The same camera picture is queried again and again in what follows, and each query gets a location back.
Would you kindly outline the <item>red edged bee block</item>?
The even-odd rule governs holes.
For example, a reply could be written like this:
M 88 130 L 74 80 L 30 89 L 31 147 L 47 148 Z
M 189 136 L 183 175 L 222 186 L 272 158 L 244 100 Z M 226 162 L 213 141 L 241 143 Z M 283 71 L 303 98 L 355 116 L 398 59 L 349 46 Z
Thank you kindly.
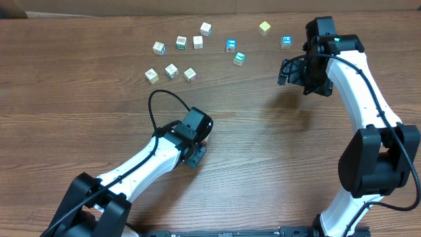
M 184 72 L 184 78 L 189 83 L 192 83 L 193 81 L 197 79 L 197 73 L 192 68 L 189 68 Z

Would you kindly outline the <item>yellow letter wooden block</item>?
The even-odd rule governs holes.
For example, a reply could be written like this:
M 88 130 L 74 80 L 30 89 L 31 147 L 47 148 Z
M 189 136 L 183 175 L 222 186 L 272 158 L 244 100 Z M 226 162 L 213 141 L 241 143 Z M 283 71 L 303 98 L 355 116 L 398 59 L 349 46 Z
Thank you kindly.
M 148 71 L 145 72 L 145 77 L 151 84 L 154 84 L 159 80 L 159 75 L 155 72 L 153 68 L 150 68 Z

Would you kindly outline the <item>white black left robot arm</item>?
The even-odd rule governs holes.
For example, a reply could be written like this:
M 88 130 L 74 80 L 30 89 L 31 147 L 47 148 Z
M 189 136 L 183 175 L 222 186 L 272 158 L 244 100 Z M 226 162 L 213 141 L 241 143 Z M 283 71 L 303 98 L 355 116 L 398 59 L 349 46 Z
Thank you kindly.
M 94 178 L 83 172 L 69 185 L 43 236 L 137 236 L 126 227 L 136 198 L 180 163 L 198 166 L 212 119 L 192 107 L 184 120 L 157 128 L 139 153 Z

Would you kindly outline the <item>white block near arm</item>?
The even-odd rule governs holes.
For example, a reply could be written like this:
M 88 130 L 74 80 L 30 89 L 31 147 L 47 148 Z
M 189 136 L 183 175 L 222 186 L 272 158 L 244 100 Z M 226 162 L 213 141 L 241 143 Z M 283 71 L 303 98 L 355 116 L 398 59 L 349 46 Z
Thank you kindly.
M 178 68 L 174 64 L 170 64 L 165 68 L 165 73 L 169 78 L 173 79 L 178 75 Z

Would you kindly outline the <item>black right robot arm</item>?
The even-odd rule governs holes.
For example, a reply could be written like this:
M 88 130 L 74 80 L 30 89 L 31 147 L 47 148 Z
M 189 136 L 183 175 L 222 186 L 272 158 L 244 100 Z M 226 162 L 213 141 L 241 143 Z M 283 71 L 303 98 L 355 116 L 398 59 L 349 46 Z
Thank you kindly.
M 341 188 L 311 226 L 280 228 L 281 236 L 369 236 L 359 221 L 385 196 L 420 179 L 414 159 L 420 132 L 392 111 L 377 87 L 364 46 L 354 34 L 339 35 L 330 16 L 306 25 L 303 54 L 283 61 L 278 83 L 302 86 L 305 95 L 339 92 L 353 138 L 339 158 Z

